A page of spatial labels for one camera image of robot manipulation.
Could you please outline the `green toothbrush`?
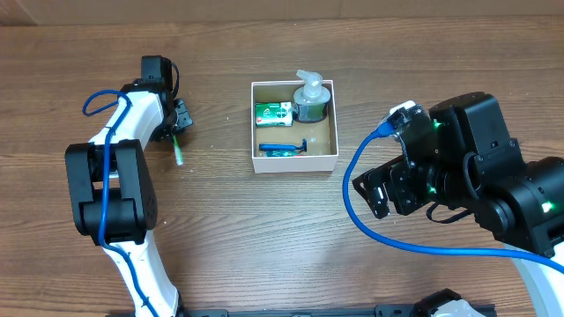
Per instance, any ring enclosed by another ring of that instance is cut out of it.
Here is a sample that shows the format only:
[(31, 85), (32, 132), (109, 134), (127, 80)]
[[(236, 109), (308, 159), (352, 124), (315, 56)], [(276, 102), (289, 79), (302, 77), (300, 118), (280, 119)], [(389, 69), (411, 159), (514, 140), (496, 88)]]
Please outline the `green toothbrush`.
[(182, 149), (181, 146), (178, 143), (177, 137), (173, 136), (173, 144), (174, 144), (174, 157), (175, 157), (175, 162), (178, 166), (182, 166), (183, 165), (183, 155), (182, 155)]

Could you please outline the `blue disposable razor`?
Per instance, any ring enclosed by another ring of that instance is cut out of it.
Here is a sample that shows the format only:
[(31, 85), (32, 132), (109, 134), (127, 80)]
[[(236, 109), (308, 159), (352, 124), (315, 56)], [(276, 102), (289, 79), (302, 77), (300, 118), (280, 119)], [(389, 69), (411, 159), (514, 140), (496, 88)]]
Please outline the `blue disposable razor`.
[(260, 151), (297, 151), (303, 152), (308, 150), (306, 139), (301, 141), (301, 145), (294, 144), (259, 144)]

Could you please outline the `teal toothpaste tube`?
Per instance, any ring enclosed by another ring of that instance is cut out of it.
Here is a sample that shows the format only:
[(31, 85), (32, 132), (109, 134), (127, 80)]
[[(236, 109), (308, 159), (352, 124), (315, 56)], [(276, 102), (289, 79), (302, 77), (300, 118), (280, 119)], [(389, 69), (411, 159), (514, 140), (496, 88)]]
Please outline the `teal toothpaste tube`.
[(303, 152), (299, 151), (265, 151), (264, 156), (267, 158), (288, 158), (295, 156), (303, 156)]

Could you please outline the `green soap bar packet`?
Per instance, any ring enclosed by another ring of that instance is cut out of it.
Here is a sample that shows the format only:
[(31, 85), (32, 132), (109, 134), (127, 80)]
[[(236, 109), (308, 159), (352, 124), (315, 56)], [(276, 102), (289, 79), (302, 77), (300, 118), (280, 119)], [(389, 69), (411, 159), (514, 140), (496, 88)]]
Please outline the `green soap bar packet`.
[(255, 122), (258, 128), (291, 127), (293, 125), (293, 104), (289, 101), (256, 103)]

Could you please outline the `clear soap pump bottle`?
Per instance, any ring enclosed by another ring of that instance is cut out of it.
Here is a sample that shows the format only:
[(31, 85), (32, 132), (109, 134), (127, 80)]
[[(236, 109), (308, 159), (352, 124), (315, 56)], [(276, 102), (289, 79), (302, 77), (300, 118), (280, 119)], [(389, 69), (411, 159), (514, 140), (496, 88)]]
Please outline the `clear soap pump bottle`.
[(315, 123), (325, 119), (330, 91), (323, 86), (323, 77), (313, 71), (297, 70), (296, 76), (304, 85), (293, 94), (294, 120), (300, 123)]

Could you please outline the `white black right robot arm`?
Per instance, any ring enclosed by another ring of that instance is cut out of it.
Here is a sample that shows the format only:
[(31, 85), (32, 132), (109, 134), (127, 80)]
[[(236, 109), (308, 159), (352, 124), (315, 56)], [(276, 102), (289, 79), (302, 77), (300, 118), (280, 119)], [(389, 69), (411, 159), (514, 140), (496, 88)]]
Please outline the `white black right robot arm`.
[(497, 248), (430, 247), (363, 232), (389, 247), (418, 254), (509, 258), (539, 316), (563, 313), (563, 161), (526, 162), (498, 100), (470, 92), (424, 109), (408, 100), (393, 108), (369, 139), (392, 137), (402, 148), (391, 161), (360, 175), (346, 171), (343, 196), (358, 193), (374, 216), (432, 214), (473, 217)]

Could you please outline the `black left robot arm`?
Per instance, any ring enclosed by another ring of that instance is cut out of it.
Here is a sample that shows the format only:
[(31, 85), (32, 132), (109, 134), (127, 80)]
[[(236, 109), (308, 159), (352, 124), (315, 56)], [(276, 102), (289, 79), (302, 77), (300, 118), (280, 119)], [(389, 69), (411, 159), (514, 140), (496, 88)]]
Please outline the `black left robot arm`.
[(158, 202), (145, 147), (168, 141), (177, 165), (183, 156), (177, 141), (193, 121), (178, 98), (180, 72), (161, 55), (141, 60), (141, 75), (119, 90), (93, 93), (82, 112), (97, 98), (113, 114), (88, 142), (70, 145), (65, 154), (73, 221), (78, 232), (101, 247), (117, 267), (132, 298), (135, 316), (183, 316), (182, 296), (173, 285), (157, 249), (154, 228)]

